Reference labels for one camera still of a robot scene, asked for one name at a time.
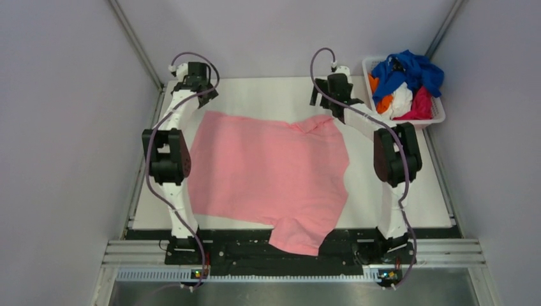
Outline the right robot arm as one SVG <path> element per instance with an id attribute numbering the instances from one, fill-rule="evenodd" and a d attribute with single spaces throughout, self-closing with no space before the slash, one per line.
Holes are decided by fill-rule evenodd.
<path id="1" fill-rule="evenodd" d="M 390 263 L 408 246 L 411 224 L 405 213 L 411 183 L 422 169 L 415 128 L 395 124 L 353 98 L 353 84 L 346 73 L 312 78 L 310 104 L 330 110 L 343 124 L 361 132 L 373 143 L 373 167 L 382 182 L 382 205 L 373 245 L 361 252 L 365 262 Z"/>

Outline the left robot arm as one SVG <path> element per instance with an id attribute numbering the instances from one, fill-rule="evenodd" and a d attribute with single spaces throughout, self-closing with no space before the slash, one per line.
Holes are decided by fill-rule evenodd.
<path id="1" fill-rule="evenodd" d="M 180 251 L 188 263 L 198 263 L 205 247 L 197 236 L 198 223 L 188 203 L 187 178 L 191 156 L 184 130 L 194 113 L 217 97 L 211 82 L 218 72 L 213 64 L 187 62 L 171 65 L 177 83 L 171 102 L 151 129 L 142 133 L 145 180 L 151 193 L 167 206 L 172 222 L 169 251 Z"/>

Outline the pink t-shirt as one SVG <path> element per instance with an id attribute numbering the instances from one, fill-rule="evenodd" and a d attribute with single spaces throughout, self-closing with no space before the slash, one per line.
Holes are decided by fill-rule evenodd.
<path id="1" fill-rule="evenodd" d="M 328 115 L 287 123 L 209 111 L 190 154 L 194 213 L 271 225 L 281 251 L 317 256 L 348 199 L 350 160 Z"/>

